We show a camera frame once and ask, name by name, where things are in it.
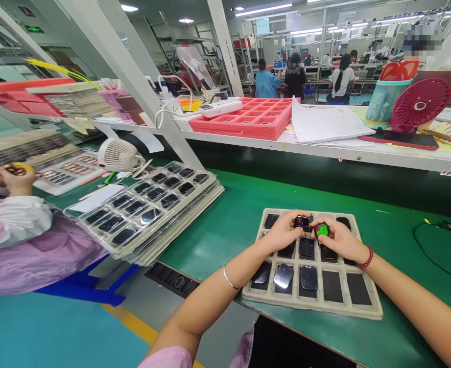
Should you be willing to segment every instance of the red beaded bracelet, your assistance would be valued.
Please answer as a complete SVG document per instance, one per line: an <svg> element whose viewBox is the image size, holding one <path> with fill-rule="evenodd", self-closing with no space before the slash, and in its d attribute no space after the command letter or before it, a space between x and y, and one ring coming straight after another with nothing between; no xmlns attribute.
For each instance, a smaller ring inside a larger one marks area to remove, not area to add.
<svg viewBox="0 0 451 368"><path fill-rule="evenodd" d="M367 247L368 248L368 250L370 251L370 256L368 257L368 261L366 261L364 264L358 264L357 263L357 266L359 267L359 268L365 268L365 267L367 267L369 264L370 264L370 262L372 261L372 259L373 259L373 249L372 249L372 247Z"/></svg>

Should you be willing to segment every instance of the silver bangle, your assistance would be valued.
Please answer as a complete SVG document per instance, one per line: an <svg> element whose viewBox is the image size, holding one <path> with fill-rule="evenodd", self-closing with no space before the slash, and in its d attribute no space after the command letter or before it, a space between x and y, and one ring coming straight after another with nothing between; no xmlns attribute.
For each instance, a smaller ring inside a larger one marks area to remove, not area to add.
<svg viewBox="0 0 451 368"><path fill-rule="evenodd" d="M225 266L224 266L224 277L225 277L225 281L227 281L230 285L230 287L234 288L235 290L239 290L238 287L236 287L230 280L229 277L227 277L227 274L225 273Z"/></svg>

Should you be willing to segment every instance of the small fan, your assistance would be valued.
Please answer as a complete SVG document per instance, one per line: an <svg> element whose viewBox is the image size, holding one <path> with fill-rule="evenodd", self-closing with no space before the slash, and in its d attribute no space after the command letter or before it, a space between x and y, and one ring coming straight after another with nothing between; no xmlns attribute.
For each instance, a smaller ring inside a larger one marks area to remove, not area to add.
<svg viewBox="0 0 451 368"><path fill-rule="evenodd" d="M412 133L415 128L436 118L447 106L451 86L440 78L423 79L409 86L397 99L390 126L398 133Z"/></svg>
<svg viewBox="0 0 451 368"><path fill-rule="evenodd" d="M100 167L111 171L133 172L134 179L147 175L149 170L146 168L152 168L149 167L152 160L146 162L133 144L115 138L103 142L99 148L98 162Z"/></svg>

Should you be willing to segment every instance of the pink sleeve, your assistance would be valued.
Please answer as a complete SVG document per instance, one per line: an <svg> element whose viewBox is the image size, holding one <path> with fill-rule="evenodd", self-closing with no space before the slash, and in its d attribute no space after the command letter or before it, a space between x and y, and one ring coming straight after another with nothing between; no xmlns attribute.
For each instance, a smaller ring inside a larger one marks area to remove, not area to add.
<svg viewBox="0 0 451 368"><path fill-rule="evenodd" d="M192 368L193 360L188 350L175 346L159 350L144 359L138 368Z"/></svg>

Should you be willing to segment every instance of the pink shirt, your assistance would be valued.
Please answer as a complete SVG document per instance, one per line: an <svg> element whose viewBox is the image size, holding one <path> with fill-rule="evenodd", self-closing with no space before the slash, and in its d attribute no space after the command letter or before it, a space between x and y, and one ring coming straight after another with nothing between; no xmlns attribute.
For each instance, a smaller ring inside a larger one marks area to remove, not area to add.
<svg viewBox="0 0 451 368"><path fill-rule="evenodd" d="M74 220L54 215L52 227L42 235L0 249L0 295L40 289L84 269L105 254Z"/></svg>
<svg viewBox="0 0 451 368"><path fill-rule="evenodd" d="M253 328L242 338L229 368L247 368L251 359ZM193 360L188 350L173 346L159 350L145 359L138 368L192 368Z"/></svg>

